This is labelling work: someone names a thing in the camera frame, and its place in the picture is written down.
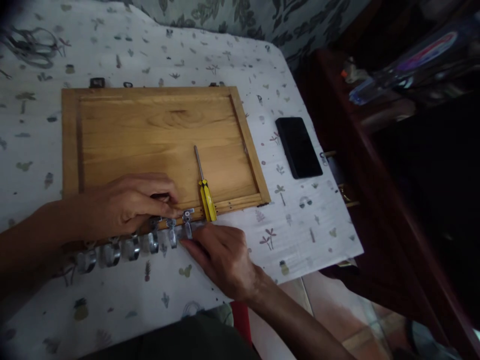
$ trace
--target white tablecloth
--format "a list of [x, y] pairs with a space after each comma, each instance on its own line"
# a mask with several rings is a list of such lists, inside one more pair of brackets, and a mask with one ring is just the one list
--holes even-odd
[[[24, 65], [4, 47], [0, 69], [0, 230], [61, 198], [61, 88], [236, 86], [272, 203], [221, 215], [245, 231], [252, 260], [283, 283], [363, 252], [328, 165], [295, 180], [275, 120], [302, 117], [320, 159], [312, 120], [281, 52], [272, 44], [156, 24], [122, 3], [23, 4], [17, 29], [42, 27], [62, 45], [54, 66]], [[228, 302], [179, 246], [113, 268], [46, 283], [3, 327], [18, 359], [79, 357]]]

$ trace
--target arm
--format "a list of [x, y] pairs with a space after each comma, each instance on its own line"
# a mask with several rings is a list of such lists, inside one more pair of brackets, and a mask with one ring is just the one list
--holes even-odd
[[[162, 199], [152, 195], [167, 194]], [[162, 173], [123, 176], [105, 186], [66, 200], [50, 202], [0, 234], [0, 285], [13, 285], [17, 276], [36, 274], [61, 254], [71, 241], [96, 241], [130, 234], [150, 216], [178, 218], [175, 185]]]
[[206, 275], [225, 295], [246, 302], [297, 359], [353, 359], [327, 329], [251, 262], [243, 231], [208, 223], [193, 238], [197, 242], [181, 243]]

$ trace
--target yellow screwdriver handle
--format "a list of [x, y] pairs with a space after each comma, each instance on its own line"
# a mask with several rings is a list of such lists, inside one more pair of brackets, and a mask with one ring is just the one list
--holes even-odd
[[202, 180], [203, 191], [205, 191], [206, 204], [208, 205], [208, 212], [210, 213], [211, 221], [217, 220], [217, 212], [215, 210], [214, 201], [212, 199], [212, 194], [210, 193], [209, 185], [207, 180]]
[[205, 198], [205, 191], [204, 187], [201, 181], [198, 182], [198, 185], [200, 185], [200, 195], [201, 195], [201, 202], [203, 203], [203, 211], [205, 211], [205, 217], [208, 222], [211, 222], [212, 219], [210, 218], [210, 212], [209, 208], [207, 205], [207, 199]]

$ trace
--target plastic bottle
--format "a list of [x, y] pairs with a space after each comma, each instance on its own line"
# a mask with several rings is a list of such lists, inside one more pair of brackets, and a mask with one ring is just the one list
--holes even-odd
[[387, 89], [408, 88], [415, 73], [440, 64], [456, 50], [480, 37], [480, 11], [474, 16], [452, 22], [420, 42], [383, 70], [377, 71], [350, 92], [350, 101], [364, 105]]

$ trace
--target patterned curtain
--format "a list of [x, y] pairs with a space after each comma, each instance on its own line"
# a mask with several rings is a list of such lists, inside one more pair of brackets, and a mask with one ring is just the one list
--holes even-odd
[[312, 50], [334, 41], [370, 0], [124, 1], [162, 25], [268, 41], [295, 70]]

